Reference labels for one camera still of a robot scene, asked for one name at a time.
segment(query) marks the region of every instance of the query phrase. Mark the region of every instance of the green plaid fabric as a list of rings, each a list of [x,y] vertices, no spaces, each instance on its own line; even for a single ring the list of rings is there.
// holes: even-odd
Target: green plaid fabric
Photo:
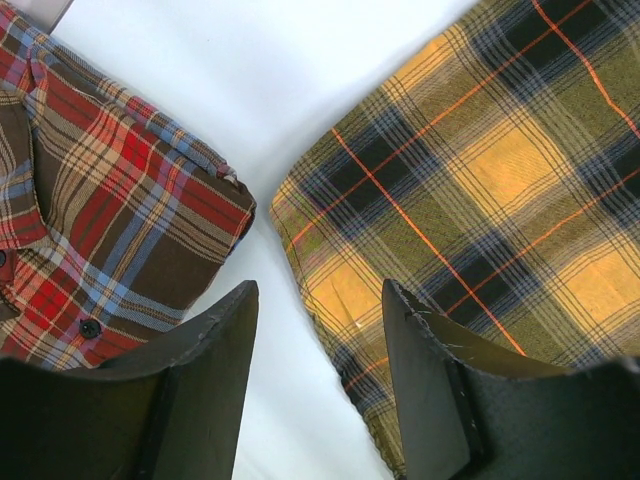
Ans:
[[[639,85],[636,0],[486,0],[280,187],[302,297],[396,477],[383,279],[542,361],[640,353]]]

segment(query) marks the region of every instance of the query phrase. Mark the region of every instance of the folded fabric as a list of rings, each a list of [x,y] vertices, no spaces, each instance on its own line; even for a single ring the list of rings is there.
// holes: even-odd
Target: folded fabric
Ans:
[[[383,279],[545,362],[640,353],[638,85],[638,2],[485,0],[280,187],[302,297],[396,477]]]
[[[251,224],[224,160],[0,3],[0,354],[90,367],[171,329]]]

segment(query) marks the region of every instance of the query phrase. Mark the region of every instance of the orange stripe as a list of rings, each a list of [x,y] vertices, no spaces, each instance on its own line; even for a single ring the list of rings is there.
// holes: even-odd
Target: orange stripe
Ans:
[[[548,238],[553,232],[555,232],[556,230],[558,230],[559,228],[561,228],[563,225],[565,225],[567,222],[570,222],[571,220],[573,220],[574,218],[576,218],[578,215],[582,215],[584,212],[586,212],[587,210],[589,210],[591,207],[593,207],[595,204],[597,204],[600,200],[602,200],[604,197],[606,197],[607,195],[609,195],[610,193],[614,192],[615,190],[617,190],[618,188],[620,188],[621,186],[624,185],[624,183],[629,180],[630,178],[634,177],[636,174],[640,173],[640,168],[634,170],[633,172],[631,172],[629,175],[627,175],[626,177],[624,177],[622,180],[620,180],[618,183],[616,183],[613,187],[611,187],[609,190],[607,190],[606,192],[601,193],[600,195],[598,195],[596,198],[594,198],[593,200],[591,200],[589,203],[587,203],[585,206],[583,206],[581,209],[576,210],[575,212],[573,212],[571,215],[569,215],[567,218],[565,218],[564,220],[558,222],[551,230],[549,230],[547,233],[545,233],[544,235],[541,235],[540,237],[536,238],[532,243],[530,243],[529,245],[527,245],[523,250],[521,250],[517,255],[515,255],[511,260],[509,260],[507,263],[505,263],[504,265],[502,265],[500,268],[498,268],[497,270],[495,270],[491,275],[489,275],[487,278],[485,278],[482,282],[480,282],[478,285],[476,285],[473,288],[473,292],[477,292],[480,288],[482,288],[483,286],[485,286],[487,284],[487,282],[489,282],[493,277],[495,277],[496,275],[498,275],[500,272],[504,271],[505,268],[507,268],[509,265],[511,265],[513,262],[515,262],[518,258],[522,257],[523,255],[526,255],[527,252],[529,252],[532,248],[534,248],[538,243],[540,243],[541,241],[543,241],[544,239]],[[449,315],[451,312],[453,312],[456,308],[458,308],[460,306],[460,304],[462,304],[462,302],[464,302],[467,298],[469,298],[469,294],[466,294],[464,297],[462,297],[460,300],[458,300],[451,308],[449,308],[449,310],[447,310],[447,315]]]
[[[562,25],[564,22],[566,22],[569,18],[571,18],[573,15],[575,15],[579,10],[581,10],[582,8],[584,8],[584,6],[589,3],[591,0],[585,0],[584,2],[582,2],[581,4],[577,5],[573,10],[571,10],[569,13],[567,13],[564,17],[562,17],[562,19],[560,19],[558,21],[558,25]],[[376,173],[378,170],[380,170],[382,167],[384,167],[387,163],[389,163],[392,159],[394,159],[397,155],[399,155],[401,152],[403,152],[404,150],[406,150],[406,148],[411,145],[413,142],[415,142],[419,137],[421,137],[422,135],[424,135],[430,128],[432,128],[434,125],[436,125],[438,122],[440,122],[444,117],[446,117],[449,113],[451,113],[453,110],[455,110],[455,108],[459,107],[462,103],[464,103],[465,101],[467,101],[471,96],[473,96],[475,93],[477,93],[482,87],[484,87],[485,85],[487,85],[491,80],[493,80],[500,72],[502,72],[505,68],[507,68],[509,65],[511,65],[513,62],[515,62],[518,58],[520,58],[522,55],[524,55],[526,52],[528,52],[531,48],[533,48],[535,45],[537,45],[538,43],[540,43],[541,40],[543,40],[545,37],[547,37],[551,32],[553,32],[553,29],[549,29],[546,32],[544,32],[542,35],[540,35],[538,38],[536,38],[535,40],[533,40],[530,44],[528,44],[526,47],[524,47],[522,50],[520,50],[516,55],[514,55],[513,57],[511,57],[509,60],[507,60],[504,64],[502,64],[498,70],[496,70],[495,72],[493,72],[491,75],[489,75],[487,78],[485,78],[484,80],[482,80],[482,82],[480,82],[480,84],[476,85],[474,88],[472,88],[471,90],[469,90],[463,97],[461,97],[458,102],[456,102],[454,104],[453,107],[448,108],[443,114],[439,115],[438,117],[436,117],[431,123],[429,123],[426,127],[424,127],[422,130],[420,130],[418,132],[418,134],[414,135],[412,138],[410,138],[404,145],[402,145],[400,148],[398,148],[398,150],[396,150],[395,152],[393,152],[390,156],[388,156],[387,158],[385,158],[382,162],[380,162],[380,164],[375,167],[373,170],[371,170],[371,173]],[[305,227],[300,230],[300,232],[298,232],[298,234],[293,237],[293,239],[289,242],[289,245],[287,245],[287,252],[289,252],[291,250],[291,248],[302,238],[302,236],[307,233],[309,231],[309,229],[311,229],[316,223],[318,223],[318,221],[320,221],[327,213],[329,213],[331,210],[333,210],[338,204],[340,204],[348,195],[350,195],[356,188],[358,188],[360,185],[362,185],[365,181],[367,180],[366,177],[360,179],[358,182],[356,182],[356,184],[351,187],[349,190],[347,190],[345,193],[343,193],[342,195],[340,195],[339,198],[337,198],[335,201],[333,201],[328,207],[326,207],[324,210],[322,210],[320,213],[318,213],[318,215],[316,215],[316,217],[314,217],[309,223],[307,223],[307,225],[305,225]]]
[[[362,380],[364,378],[364,376],[367,373],[369,373],[371,370],[373,370],[374,368],[378,368],[381,365],[384,365],[388,361],[389,361],[389,357],[384,357],[384,358],[378,360],[376,363],[372,363],[367,368],[365,368],[364,371],[360,375],[358,375],[357,377],[352,378],[351,381],[349,383],[347,383],[347,385],[344,387],[344,389],[345,390],[349,390],[356,383],[358,383],[360,380]]]
[[[400,216],[404,219],[404,221],[407,222],[407,224],[413,229],[414,232],[416,232],[416,234],[422,239],[422,241],[431,249],[431,251],[436,255],[436,257],[438,257],[438,259],[447,267],[447,269],[449,269],[451,274],[454,277],[456,277],[458,282],[460,282],[460,285],[462,285],[464,287],[464,289],[469,293],[469,295],[471,295],[471,297],[478,303],[478,305],[480,305],[482,310],[484,310],[484,312],[493,321],[493,323],[496,325],[496,327],[498,327],[498,329],[507,338],[507,340],[509,340],[511,345],[514,346],[514,348],[518,351],[518,353],[520,355],[526,356],[526,354],[524,353],[524,350],[522,349],[522,347],[520,347],[520,345],[518,345],[518,343],[514,340],[514,338],[509,334],[509,332],[507,332],[507,330],[502,326],[502,324],[498,321],[498,319],[495,317],[495,315],[493,315],[493,313],[491,313],[491,311],[484,305],[484,303],[482,303],[480,301],[480,299],[475,294],[475,292],[473,290],[471,290],[471,288],[469,288],[469,285],[467,285],[467,283],[462,279],[460,274],[458,274],[458,272],[451,266],[451,264],[449,264],[447,259],[444,258],[442,253],[440,253],[440,251],[438,251],[438,249],[435,247],[435,245],[433,245],[433,243],[431,243],[431,241],[426,237],[426,235],[420,231],[420,229],[416,226],[415,223],[413,223],[413,221],[405,213],[405,211],[402,209],[402,207],[396,203],[396,201],[391,197],[389,192],[387,192],[385,190],[385,188],[380,184],[380,182],[378,182],[378,179],[373,175],[373,173],[371,173],[367,169],[367,167],[364,165],[364,163],[362,163],[362,161],[356,156],[356,154],[353,153],[353,151],[349,148],[347,143],[340,136],[340,134],[336,131],[336,129],[332,128],[331,132],[335,135],[335,137],[338,139],[338,142],[340,142],[340,145],[342,145],[342,147],[346,150],[346,152],[349,154],[349,156],[351,156],[351,158],[353,158],[353,160],[364,171],[364,173],[366,173],[367,177],[369,177],[369,180],[371,180],[376,185],[376,187],[378,187],[378,190],[380,190],[380,192],[382,192],[382,194],[386,197],[386,199],[393,206],[393,208],[396,209],[396,211],[400,214]]]
[[[553,31],[562,39],[564,43],[567,44],[567,46],[571,49],[571,51],[575,53],[576,56],[580,59],[580,61],[583,63],[583,65],[589,72],[589,75],[591,75],[593,82],[596,84],[596,86],[598,87],[598,90],[600,90],[600,93],[602,94],[606,102],[609,104],[609,106],[618,115],[620,115],[625,122],[627,122],[627,125],[629,125],[629,128],[631,129],[631,131],[633,131],[633,133],[636,134],[636,137],[640,138],[640,131],[638,131],[638,128],[633,123],[633,120],[631,120],[629,116],[626,113],[624,113],[622,109],[614,103],[613,100],[611,100],[611,97],[609,97],[607,90],[604,88],[604,85],[602,85],[602,83],[600,82],[600,79],[598,78],[598,74],[589,63],[589,60],[587,60],[587,58],[582,54],[582,52],[578,50],[578,47],[576,47],[573,43],[571,43],[571,40],[569,40],[565,36],[565,34],[560,31],[560,29],[558,28],[558,25],[553,23],[551,19],[547,16],[547,14],[544,13],[544,10],[538,3],[538,0],[531,0],[531,3],[533,3],[533,6],[536,8],[536,10],[540,14],[540,16],[544,19],[544,21],[547,22],[547,25],[549,25],[553,29]]]

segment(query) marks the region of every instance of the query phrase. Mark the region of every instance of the black button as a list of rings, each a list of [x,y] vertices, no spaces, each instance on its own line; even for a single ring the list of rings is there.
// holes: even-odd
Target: black button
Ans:
[[[100,323],[98,323],[98,321],[94,320],[93,318],[84,320],[80,323],[80,335],[82,335],[87,340],[96,338],[98,335],[100,335],[101,330],[102,329],[100,328]]]

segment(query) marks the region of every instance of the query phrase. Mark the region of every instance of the white background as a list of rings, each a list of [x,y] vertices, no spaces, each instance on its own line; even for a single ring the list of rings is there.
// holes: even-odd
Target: white background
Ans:
[[[267,208],[297,158],[473,1],[74,0],[54,31],[214,147],[259,203],[192,312],[258,281],[234,480],[391,478],[315,338]]]

